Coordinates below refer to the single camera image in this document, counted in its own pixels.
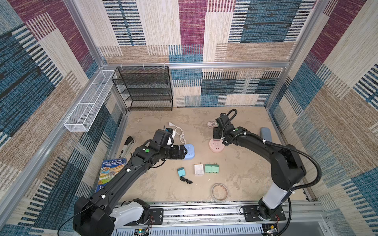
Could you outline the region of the green plug adapter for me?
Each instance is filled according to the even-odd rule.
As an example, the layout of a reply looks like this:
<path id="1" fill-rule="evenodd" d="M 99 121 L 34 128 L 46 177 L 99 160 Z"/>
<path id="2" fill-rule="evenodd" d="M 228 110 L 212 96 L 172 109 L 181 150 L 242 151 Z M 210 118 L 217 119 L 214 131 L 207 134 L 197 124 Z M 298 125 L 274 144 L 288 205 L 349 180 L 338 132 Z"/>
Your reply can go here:
<path id="1" fill-rule="evenodd" d="M 204 172 L 205 173 L 212 173 L 212 164 L 205 164 L 204 165 Z"/>
<path id="2" fill-rule="evenodd" d="M 219 173 L 219 171 L 220 171 L 220 167 L 219 167 L 219 165 L 217 165 L 217 164 L 213 164 L 213 165 L 212 165 L 212 173 L 217 174 L 217 173 Z"/>

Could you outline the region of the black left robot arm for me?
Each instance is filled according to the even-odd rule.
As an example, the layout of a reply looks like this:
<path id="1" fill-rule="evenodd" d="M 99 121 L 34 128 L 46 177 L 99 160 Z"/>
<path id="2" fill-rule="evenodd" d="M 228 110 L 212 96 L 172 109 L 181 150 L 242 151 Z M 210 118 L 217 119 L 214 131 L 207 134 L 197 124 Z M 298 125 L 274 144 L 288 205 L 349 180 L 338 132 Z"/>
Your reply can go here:
<path id="1" fill-rule="evenodd" d="M 136 148 L 126 166 L 101 190 L 81 197 L 74 206 L 73 229 L 81 236 L 110 236 L 130 223 L 148 224 L 150 206 L 141 199 L 117 206 L 135 181 L 160 160 L 191 160 L 193 145 L 168 145 L 147 140 Z"/>

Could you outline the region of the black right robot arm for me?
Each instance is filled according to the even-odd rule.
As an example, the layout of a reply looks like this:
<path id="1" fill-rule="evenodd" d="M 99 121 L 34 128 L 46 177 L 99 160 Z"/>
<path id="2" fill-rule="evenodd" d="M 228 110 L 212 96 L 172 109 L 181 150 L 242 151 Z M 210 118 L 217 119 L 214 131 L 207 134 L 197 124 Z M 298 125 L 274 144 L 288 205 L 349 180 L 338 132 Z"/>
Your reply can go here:
<path id="1" fill-rule="evenodd" d="M 236 109 L 230 110 L 227 114 L 221 113 L 216 119 L 217 126 L 213 128 L 213 138 L 221 140 L 226 147 L 234 144 L 246 148 L 270 163 L 273 183 L 268 192 L 260 199 L 255 210 L 260 220 L 268 221 L 282 209 L 282 203 L 287 201 L 295 190 L 316 185 L 322 177 L 322 170 L 314 158 L 293 145 L 279 145 L 251 133 L 243 127 L 234 127 L 231 121 L 236 115 Z M 298 185 L 307 174 L 300 158 L 301 155 L 314 165 L 317 175 L 312 182 Z"/>

